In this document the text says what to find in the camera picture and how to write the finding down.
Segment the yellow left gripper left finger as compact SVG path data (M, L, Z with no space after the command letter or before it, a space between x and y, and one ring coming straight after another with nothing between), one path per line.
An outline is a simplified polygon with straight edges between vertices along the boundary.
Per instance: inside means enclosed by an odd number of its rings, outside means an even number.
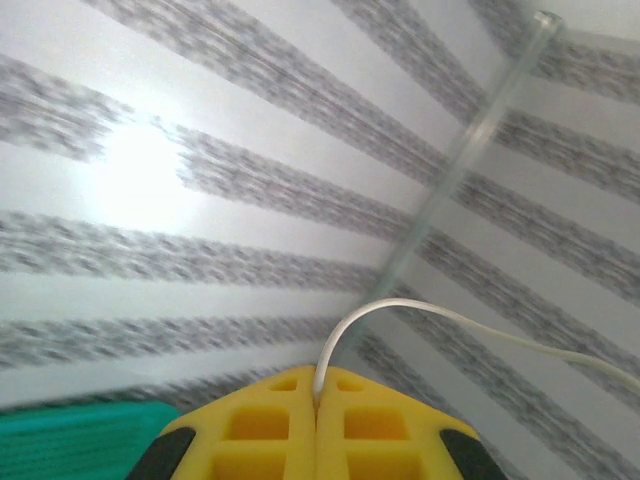
M312 366L241 388L170 422L129 479L314 479Z

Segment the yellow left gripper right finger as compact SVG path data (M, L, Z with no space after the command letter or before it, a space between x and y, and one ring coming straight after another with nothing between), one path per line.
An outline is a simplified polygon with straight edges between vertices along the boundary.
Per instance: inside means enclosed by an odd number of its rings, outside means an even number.
M465 422L331 367L317 411L317 477L484 480L506 474Z

